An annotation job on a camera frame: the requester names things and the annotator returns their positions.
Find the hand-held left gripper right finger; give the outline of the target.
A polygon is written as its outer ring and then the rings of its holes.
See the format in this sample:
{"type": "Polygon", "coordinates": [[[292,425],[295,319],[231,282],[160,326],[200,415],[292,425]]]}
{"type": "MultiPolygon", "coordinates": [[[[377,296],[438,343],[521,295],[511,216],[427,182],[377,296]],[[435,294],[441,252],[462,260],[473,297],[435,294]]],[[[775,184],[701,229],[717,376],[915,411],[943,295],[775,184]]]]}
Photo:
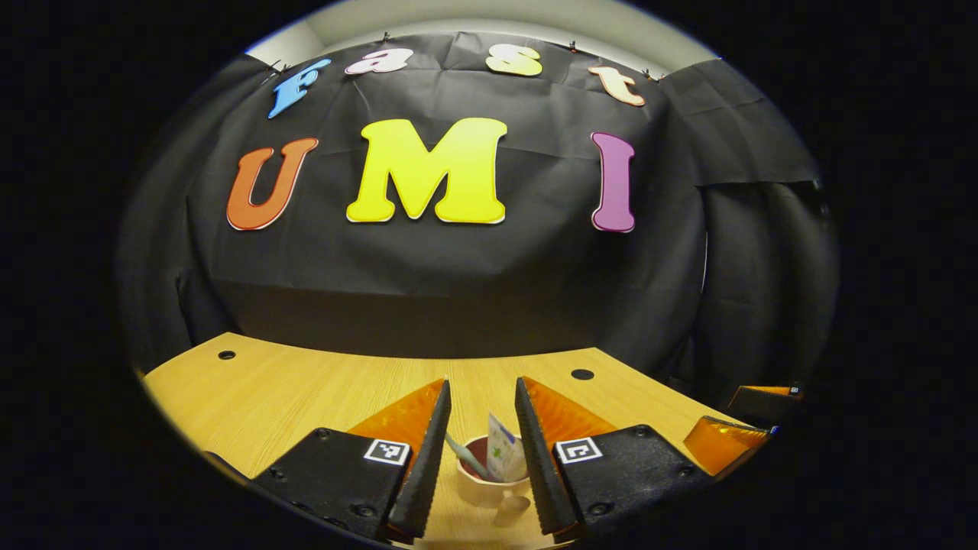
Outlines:
{"type": "Polygon", "coordinates": [[[537,380],[517,379],[516,412],[544,535],[605,536],[715,483],[649,425],[585,427],[589,411],[537,380]]]}

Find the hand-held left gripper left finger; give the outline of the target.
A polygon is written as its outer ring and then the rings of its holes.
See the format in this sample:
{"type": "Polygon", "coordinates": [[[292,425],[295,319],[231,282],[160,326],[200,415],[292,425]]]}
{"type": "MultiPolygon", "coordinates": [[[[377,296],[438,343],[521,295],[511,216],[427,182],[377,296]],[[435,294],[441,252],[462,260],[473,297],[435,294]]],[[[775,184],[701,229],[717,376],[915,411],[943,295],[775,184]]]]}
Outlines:
{"type": "Polygon", "coordinates": [[[313,429],[252,485],[367,539],[419,539],[436,491],[451,409],[450,383],[434,380],[348,431],[313,429]]]}

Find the white toothpaste tube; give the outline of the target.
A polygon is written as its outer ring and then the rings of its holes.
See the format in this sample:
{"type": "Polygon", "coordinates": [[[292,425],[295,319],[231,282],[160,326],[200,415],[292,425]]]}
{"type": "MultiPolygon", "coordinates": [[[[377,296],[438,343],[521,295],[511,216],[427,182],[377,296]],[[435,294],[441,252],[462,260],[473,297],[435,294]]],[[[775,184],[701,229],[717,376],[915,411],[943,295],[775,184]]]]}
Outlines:
{"type": "Polygon", "coordinates": [[[498,483],[516,483],[527,476],[523,443],[495,415],[488,415],[486,468],[498,483]]]}

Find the pale green toothbrush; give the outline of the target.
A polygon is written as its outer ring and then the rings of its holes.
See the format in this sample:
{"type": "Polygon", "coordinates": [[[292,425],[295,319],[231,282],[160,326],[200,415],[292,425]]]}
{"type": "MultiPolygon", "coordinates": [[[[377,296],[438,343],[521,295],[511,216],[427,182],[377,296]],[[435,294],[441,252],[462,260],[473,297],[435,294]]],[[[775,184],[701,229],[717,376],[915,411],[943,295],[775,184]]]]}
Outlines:
{"type": "Polygon", "coordinates": [[[455,456],[458,457],[458,460],[465,465],[468,465],[482,480],[488,481],[488,483],[493,483],[495,481],[495,478],[491,476],[489,470],[487,470],[487,468],[479,462],[474,453],[472,453],[468,447],[459,445],[448,434],[445,435],[445,442],[447,442],[447,445],[450,446],[450,449],[455,453],[455,456]]]}

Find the beige cup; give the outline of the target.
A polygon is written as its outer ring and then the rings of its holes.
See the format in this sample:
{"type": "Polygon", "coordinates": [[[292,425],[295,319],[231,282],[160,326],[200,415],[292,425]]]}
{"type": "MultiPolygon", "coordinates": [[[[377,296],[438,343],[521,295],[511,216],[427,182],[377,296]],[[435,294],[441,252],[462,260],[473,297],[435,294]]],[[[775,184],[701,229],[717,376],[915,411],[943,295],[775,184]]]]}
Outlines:
{"type": "MultiPolygon", "coordinates": [[[[473,438],[467,442],[476,459],[486,467],[487,436],[473,438]]],[[[491,525],[495,528],[515,526],[529,511],[529,475],[516,483],[488,483],[482,480],[468,465],[455,456],[458,470],[458,493],[462,500],[483,510],[492,512],[491,525]]]]}

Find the wooden desktop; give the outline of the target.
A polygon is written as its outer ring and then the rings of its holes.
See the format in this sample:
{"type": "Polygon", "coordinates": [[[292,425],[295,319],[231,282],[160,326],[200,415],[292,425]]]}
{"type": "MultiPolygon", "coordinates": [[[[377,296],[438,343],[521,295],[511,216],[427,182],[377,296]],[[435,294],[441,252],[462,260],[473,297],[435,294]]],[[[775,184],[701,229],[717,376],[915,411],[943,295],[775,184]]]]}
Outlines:
{"type": "Polygon", "coordinates": [[[143,383],[193,445],[253,477],[312,429],[351,429],[437,379],[450,383],[448,432],[458,442],[485,435],[490,413],[515,429],[514,394],[523,376],[616,428],[649,425],[696,465],[682,441],[699,418],[747,425],[596,348],[425,360],[315,351],[226,333],[158,366],[143,383]]]}

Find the black backdrop cloth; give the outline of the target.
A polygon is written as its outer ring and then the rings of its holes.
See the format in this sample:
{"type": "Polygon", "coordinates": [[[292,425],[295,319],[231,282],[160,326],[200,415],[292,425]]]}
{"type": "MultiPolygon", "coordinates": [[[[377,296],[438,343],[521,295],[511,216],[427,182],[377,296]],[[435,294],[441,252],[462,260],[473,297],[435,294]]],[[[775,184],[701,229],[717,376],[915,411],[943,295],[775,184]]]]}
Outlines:
{"type": "Polygon", "coordinates": [[[820,171],[723,60],[523,36],[245,56],[162,135],[115,260],[131,361],[226,332],[394,358],[595,347],[715,408],[806,384],[839,284],[820,171]]]}

